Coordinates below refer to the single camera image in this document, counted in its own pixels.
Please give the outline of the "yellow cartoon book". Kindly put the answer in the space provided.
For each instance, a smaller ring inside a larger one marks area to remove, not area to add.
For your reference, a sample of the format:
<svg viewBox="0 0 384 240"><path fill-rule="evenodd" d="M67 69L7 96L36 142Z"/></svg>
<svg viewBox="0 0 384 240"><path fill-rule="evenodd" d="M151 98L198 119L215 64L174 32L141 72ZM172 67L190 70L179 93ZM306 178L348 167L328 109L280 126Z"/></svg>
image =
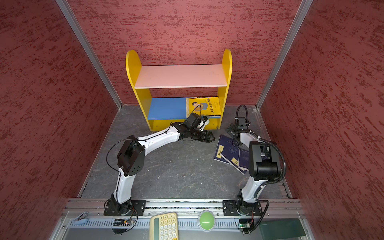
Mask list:
<svg viewBox="0 0 384 240"><path fill-rule="evenodd" d="M221 107L218 97L186 98L186 116L196 113L207 118L220 118Z"/></svg>

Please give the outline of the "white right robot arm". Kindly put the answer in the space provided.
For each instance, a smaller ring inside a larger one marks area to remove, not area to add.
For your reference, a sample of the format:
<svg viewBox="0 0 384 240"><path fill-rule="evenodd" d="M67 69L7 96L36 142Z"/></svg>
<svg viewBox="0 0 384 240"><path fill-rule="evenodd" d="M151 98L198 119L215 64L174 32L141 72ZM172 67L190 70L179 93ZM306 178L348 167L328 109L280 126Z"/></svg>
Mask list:
<svg viewBox="0 0 384 240"><path fill-rule="evenodd" d="M238 144L249 149L249 174L246 186L237 196L236 209L239 215L261 215L260 194L267 185L282 181L287 173L287 163L280 149L266 139L261 138L248 124L230 124L227 133Z"/></svg>

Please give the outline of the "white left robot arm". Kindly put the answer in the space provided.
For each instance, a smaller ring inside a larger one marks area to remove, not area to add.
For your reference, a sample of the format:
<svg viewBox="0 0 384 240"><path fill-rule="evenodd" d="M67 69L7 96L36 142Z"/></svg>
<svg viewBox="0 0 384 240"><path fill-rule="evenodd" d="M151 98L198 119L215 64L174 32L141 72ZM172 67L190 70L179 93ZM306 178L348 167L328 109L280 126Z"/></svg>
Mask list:
<svg viewBox="0 0 384 240"><path fill-rule="evenodd" d="M171 123L164 130L145 137L129 136L117 155L118 181L112 197L115 203L120 206L130 203L135 176L143 169L149 153L183 139L211 143L216 138L204 127L189 127L186 122Z"/></svg>

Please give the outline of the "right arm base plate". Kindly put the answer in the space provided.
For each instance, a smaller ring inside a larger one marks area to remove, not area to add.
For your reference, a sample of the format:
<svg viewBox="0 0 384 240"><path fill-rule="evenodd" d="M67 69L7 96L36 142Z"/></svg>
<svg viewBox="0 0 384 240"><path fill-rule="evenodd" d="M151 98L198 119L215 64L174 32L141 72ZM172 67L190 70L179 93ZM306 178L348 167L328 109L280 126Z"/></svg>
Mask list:
<svg viewBox="0 0 384 240"><path fill-rule="evenodd" d="M260 217L262 207L260 203L247 203L235 200L223 200L224 216Z"/></svg>

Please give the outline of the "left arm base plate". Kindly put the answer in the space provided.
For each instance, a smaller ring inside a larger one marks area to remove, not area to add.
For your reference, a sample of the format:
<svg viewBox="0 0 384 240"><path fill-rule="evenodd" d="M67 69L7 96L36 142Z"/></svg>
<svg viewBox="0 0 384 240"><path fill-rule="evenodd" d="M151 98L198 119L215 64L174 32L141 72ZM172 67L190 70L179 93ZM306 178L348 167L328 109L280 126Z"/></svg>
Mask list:
<svg viewBox="0 0 384 240"><path fill-rule="evenodd" d="M145 200L128 200L123 204L118 204L115 199L108 199L104 204L104 216L127 216L131 214L142 216L146 202Z"/></svg>

